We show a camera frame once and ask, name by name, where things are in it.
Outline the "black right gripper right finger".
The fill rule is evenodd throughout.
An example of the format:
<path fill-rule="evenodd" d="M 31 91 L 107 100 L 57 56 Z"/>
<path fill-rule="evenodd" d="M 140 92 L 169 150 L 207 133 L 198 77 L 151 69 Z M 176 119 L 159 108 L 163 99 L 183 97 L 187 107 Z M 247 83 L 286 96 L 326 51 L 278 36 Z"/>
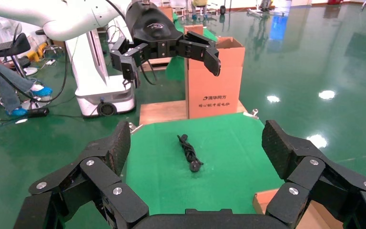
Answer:
<path fill-rule="evenodd" d="M 366 229 L 366 176 L 326 157 L 311 141 L 287 134 L 266 121 L 262 148 L 284 181 L 266 208 L 289 229 L 299 224 L 312 201 L 345 229 Z"/>

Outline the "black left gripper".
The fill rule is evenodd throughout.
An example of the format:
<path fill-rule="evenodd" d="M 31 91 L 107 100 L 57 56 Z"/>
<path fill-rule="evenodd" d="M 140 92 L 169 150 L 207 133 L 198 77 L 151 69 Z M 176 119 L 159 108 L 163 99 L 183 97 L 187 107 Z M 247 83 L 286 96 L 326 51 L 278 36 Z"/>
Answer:
<path fill-rule="evenodd" d="M 123 85 L 139 88 L 139 68 L 149 59 L 181 56 L 204 63 L 214 76 L 219 76 L 221 61 L 215 41 L 193 31 L 183 35 L 174 23 L 153 3 L 131 2 L 125 22 L 132 42 L 120 37 L 110 48 L 112 67 L 122 72 Z"/>

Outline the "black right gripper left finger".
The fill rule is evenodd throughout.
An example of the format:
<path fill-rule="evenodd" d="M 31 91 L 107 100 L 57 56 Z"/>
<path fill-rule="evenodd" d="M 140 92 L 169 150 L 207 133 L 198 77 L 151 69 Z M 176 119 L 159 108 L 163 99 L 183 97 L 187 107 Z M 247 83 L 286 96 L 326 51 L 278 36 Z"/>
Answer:
<path fill-rule="evenodd" d="M 62 229 L 89 202 L 112 229 L 131 229 L 149 216 L 148 206 L 121 178 L 130 130 L 128 122 L 119 122 L 108 137 L 89 142 L 73 162 L 35 181 L 14 227 Z"/>

